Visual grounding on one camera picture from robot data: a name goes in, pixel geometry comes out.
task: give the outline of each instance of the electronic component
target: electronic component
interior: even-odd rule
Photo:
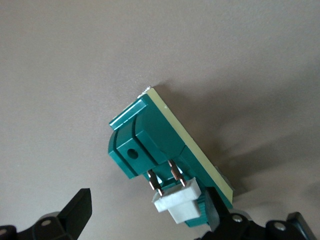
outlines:
[[[224,204],[232,208],[232,188],[154,88],[147,88],[109,125],[114,132],[108,153],[130,179],[144,175],[160,196],[196,179],[201,194],[195,208],[200,216],[187,220],[189,227],[208,222],[205,187],[215,187]]]

